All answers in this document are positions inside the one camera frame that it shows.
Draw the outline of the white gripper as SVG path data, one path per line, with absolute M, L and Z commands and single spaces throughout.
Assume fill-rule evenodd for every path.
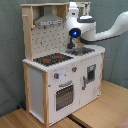
M 67 17 L 78 17 L 79 9 L 77 8 L 77 4 L 75 2 L 69 3 Z

